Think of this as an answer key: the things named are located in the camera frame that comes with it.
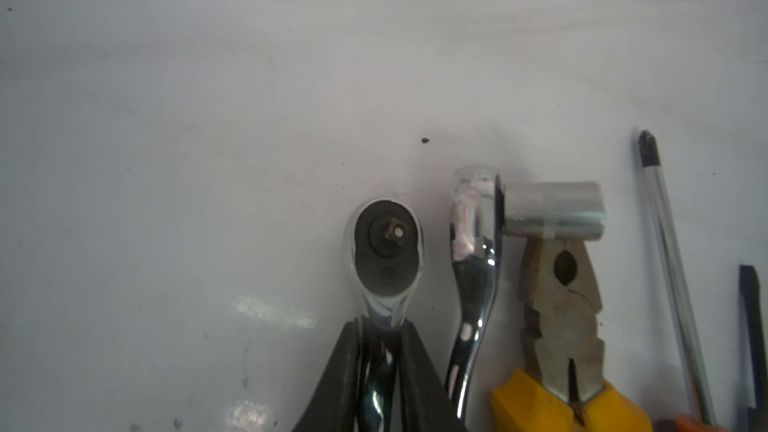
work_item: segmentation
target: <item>pliers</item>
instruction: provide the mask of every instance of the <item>pliers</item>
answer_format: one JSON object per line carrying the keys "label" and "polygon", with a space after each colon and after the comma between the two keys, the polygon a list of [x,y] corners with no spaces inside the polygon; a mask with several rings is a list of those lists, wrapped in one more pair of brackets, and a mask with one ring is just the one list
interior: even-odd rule
{"label": "pliers", "polygon": [[580,240],[529,238],[521,286],[525,370],[491,394],[499,432],[651,432],[650,419],[603,378],[598,282]]}

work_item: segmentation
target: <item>dark spot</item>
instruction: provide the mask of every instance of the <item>dark spot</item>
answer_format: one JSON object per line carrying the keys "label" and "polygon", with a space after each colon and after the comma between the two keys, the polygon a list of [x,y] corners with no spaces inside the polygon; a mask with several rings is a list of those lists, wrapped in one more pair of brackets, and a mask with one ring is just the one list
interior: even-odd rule
{"label": "dark spot", "polygon": [[578,265],[576,259],[567,250],[563,250],[554,258],[554,276],[564,286],[568,286],[576,278]]}

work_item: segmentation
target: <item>ratchet handle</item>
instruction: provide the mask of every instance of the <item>ratchet handle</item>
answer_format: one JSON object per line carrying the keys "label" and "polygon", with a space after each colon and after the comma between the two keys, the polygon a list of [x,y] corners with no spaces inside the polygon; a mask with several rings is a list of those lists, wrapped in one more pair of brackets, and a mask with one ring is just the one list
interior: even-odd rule
{"label": "ratchet handle", "polygon": [[763,317],[760,312],[760,279],[752,265],[739,267],[739,288],[746,306],[746,328],[750,336],[755,402],[760,408],[765,403],[768,371],[766,371],[766,347],[763,340]]}
{"label": "ratchet handle", "polygon": [[402,325],[399,368],[403,432],[467,432],[409,320]]}
{"label": "ratchet handle", "polygon": [[293,432],[352,432],[360,326],[344,324],[325,371]]}
{"label": "ratchet handle", "polygon": [[472,369],[475,367],[475,359],[484,332],[484,328],[477,326],[476,319],[473,322],[463,319],[456,334],[451,358],[448,361],[446,391],[451,403],[456,408],[457,417],[461,419],[466,416],[469,379],[472,376]]}
{"label": "ratchet handle", "polygon": [[388,432],[392,418],[392,395],[400,357],[400,331],[377,326],[362,317],[360,354],[359,432]]}

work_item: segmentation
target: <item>orange screwdriver handle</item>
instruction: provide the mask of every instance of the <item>orange screwdriver handle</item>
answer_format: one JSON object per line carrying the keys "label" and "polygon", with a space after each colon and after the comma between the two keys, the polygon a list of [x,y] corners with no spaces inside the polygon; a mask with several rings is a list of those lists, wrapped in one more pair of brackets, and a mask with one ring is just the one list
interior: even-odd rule
{"label": "orange screwdriver handle", "polygon": [[706,424],[702,424],[695,418],[689,415],[678,415],[674,418],[675,427],[678,432],[729,432],[727,428],[718,425],[717,427],[711,427]]}

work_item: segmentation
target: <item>screwdriver tip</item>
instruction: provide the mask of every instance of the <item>screwdriver tip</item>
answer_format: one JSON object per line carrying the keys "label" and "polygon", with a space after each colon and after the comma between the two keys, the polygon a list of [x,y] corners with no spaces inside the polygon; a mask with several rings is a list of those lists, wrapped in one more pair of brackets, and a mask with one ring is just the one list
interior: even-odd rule
{"label": "screwdriver tip", "polygon": [[638,138],[638,147],[640,148],[640,160],[643,167],[660,166],[659,149],[656,146],[656,137],[648,130],[640,132]]}
{"label": "screwdriver tip", "polygon": [[754,266],[739,266],[739,287],[741,288],[742,294],[760,289],[760,280],[757,277],[757,271]]}

